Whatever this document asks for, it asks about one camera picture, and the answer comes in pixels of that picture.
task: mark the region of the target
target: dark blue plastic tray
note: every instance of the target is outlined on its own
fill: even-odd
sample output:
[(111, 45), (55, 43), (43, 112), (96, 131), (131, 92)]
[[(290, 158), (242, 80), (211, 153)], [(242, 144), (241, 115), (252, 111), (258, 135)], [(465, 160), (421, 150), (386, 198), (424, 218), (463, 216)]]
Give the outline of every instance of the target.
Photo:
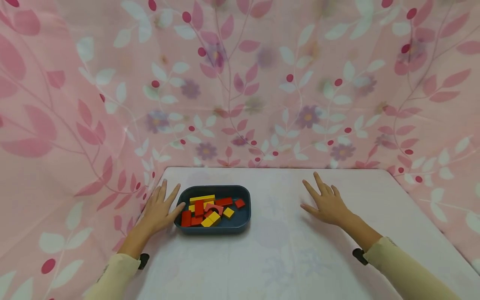
[(242, 233), (247, 229), (252, 216), (252, 205), (250, 201), (250, 193), (247, 189), (239, 185), (203, 185), (192, 186), (183, 191), (180, 195), (177, 205), (185, 202), (185, 208), (188, 210), (190, 198), (202, 197), (208, 195), (215, 195), (216, 199), (223, 199), (232, 197), (233, 202), (237, 199), (243, 199), (245, 206), (238, 209), (235, 204), (229, 206), (235, 211), (232, 218), (229, 220), (222, 217), (220, 223), (214, 227), (182, 227), (181, 214), (175, 219), (175, 226), (177, 226), (184, 234), (190, 235), (222, 235), (222, 234), (236, 234)]

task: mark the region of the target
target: yellow block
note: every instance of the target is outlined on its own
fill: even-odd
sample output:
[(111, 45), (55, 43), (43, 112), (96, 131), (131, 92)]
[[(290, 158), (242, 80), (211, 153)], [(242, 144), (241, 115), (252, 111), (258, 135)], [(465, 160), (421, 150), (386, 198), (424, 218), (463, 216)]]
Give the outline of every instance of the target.
[(207, 207), (207, 204), (211, 204), (211, 205), (215, 205), (214, 201), (208, 201), (208, 202), (204, 202), (204, 209)]
[(213, 212), (208, 216), (207, 219), (210, 219), (212, 226), (215, 226), (220, 222), (220, 215), (217, 212)]
[(227, 217), (227, 219), (230, 219), (232, 216), (233, 216), (233, 213), (235, 213), (235, 211), (233, 211), (233, 209), (231, 209), (230, 207), (227, 207), (224, 211), (223, 211), (223, 215)]
[(213, 225), (213, 222), (209, 218), (206, 218), (205, 220), (202, 221), (202, 226), (203, 227), (210, 227), (212, 225)]
[(190, 203), (194, 203), (195, 201), (199, 201), (199, 200), (203, 202), (212, 201), (212, 200), (215, 200), (215, 195), (190, 198)]

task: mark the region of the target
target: cream sleeve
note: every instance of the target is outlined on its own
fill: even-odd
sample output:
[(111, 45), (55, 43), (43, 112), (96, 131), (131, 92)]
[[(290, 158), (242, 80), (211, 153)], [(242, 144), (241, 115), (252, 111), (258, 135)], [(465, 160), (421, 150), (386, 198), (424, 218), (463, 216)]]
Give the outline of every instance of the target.
[(122, 300), (139, 265), (139, 260), (126, 254), (113, 255), (84, 300)]
[(460, 300), (442, 281), (387, 237), (376, 242), (363, 257), (405, 300)]

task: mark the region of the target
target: purple flower print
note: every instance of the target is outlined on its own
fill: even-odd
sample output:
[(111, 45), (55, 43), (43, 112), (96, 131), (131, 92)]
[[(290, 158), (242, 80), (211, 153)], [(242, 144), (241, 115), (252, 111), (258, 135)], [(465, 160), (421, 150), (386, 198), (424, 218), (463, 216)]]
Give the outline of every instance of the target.
[(196, 99), (200, 96), (200, 86), (192, 79), (185, 79), (185, 83), (180, 88), (181, 93), (188, 99)]
[(264, 47), (258, 51), (257, 63), (260, 69), (270, 68), (275, 62), (275, 52), (268, 47)]
[(412, 40), (410, 47), (406, 53), (399, 53), (397, 60), (401, 63), (408, 63), (416, 60), (420, 55), (425, 53), (425, 44), (421, 39)]
[(202, 160), (208, 160), (214, 158), (216, 154), (216, 147), (208, 143), (200, 143), (195, 148), (197, 150), (197, 155), (202, 158)]
[(161, 110), (152, 110), (147, 115), (147, 130), (153, 133), (165, 130), (170, 123), (168, 116)]
[(353, 82), (355, 94), (357, 97), (366, 97), (368, 94), (373, 93), (376, 84), (377, 81), (373, 75), (357, 78)]
[(248, 144), (248, 139), (244, 138), (243, 135), (242, 136), (237, 136), (236, 138), (234, 138), (232, 140), (232, 144), (234, 144), (235, 146), (243, 146), (243, 145)]
[(338, 0), (317, 0), (314, 1), (317, 18), (330, 17), (335, 13)]
[(223, 68), (223, 64), (225, 63), (226, 59), (227, 59), (227, 53), (225, 52), (225, 49), (223, 49), (220, 44), (208, 46), (205, 60), (212, 67)]
[(295, 123), (300, 126), (300, 128), (312, 128), (314, 124), (317, 124), (320, 120), (316, 112), (316, 105), (308, 106), (305, 105), (299, 113), (299, 116)]
[(356, 150), (352, 144), (344, 145), (344, 144), (339, 144), (338, 146), (335, 146), (332, 148), (332, 152), (330, 153), (330, 156), (334, 158), (336, 161), (345, 161), (347, 158), (353, 156), (353, 152)]
[(388, 134), (382, 134), (375, 139), (375, 145), (381, 146), (383, 141), (390, 141), (390, 136)]

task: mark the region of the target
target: fabric wall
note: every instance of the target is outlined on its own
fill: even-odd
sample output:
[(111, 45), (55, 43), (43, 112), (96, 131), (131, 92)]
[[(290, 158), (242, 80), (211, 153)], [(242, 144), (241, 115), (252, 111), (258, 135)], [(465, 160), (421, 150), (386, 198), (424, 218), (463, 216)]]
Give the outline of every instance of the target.
[(0, 299), (80, 299), (168, 166), (386, 169), (480, 272), (475, 0), (1, 0), (0, 19)]

